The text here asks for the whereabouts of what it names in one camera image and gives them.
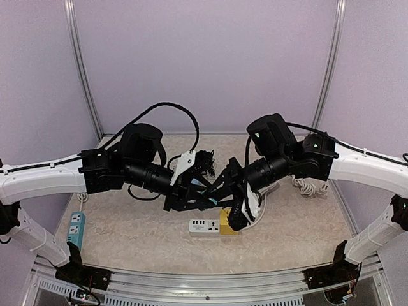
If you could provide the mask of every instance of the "white power strip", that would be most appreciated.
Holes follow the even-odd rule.
[[[219,236],[219,220],[191,219],[189,223],[189,232],[192,236]]]

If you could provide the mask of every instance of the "power strip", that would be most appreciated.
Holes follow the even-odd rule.
[[[68,228],[68,235],[66,237],[67,242],[75,244],[79,251],[82,248],[82,239],[84,237],[85,230],[85,215],[83,212],[73,212],[71,214],[71,222]]]
[[[219,219],[191,219],[189,232],[192,236],[219,236]]]

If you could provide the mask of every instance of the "blue power strip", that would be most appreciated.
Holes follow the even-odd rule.
[[[83,212],[73,212],[71,214],[71,222],[69,223],[67,242],[75,244],[79,251],[82,248],[82,239],[85,230],[85,215]]]

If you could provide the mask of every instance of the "marble tabletop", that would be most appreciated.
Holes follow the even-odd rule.
[[[197,149],[215,150],[218,174],[233,156],[244,164],[246,139],[246,135],[201,135]],[[193,142],[193,135],[168,135],[162,140],[168,158],[187,151]],[[250,158],[259,158],[253,148]],[[137,187],[134,190],[136,195],[151,196]],[[259,224],[236,237],[190,236],[189,220],[217,219],[218,208],[166,212],[163,203],[163,196],[151,202],[134,200],[127,186],[89,195],[83,209],[84,263],[178,274],[269,272],[330,262],[336,246],[351,237],[330,188],[324,197],[305,198],[289,177],[268,195]],[[59,238],[66,238],[69,217],[78,208],[74,196],[57,230]]]

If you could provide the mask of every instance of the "yellow cube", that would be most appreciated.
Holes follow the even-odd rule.
[[[230,215],[231,209],[221,209],[219,211],[219,233],[221,235],[237,235],[238,232],[234,231],[228,224],[228,216]]]

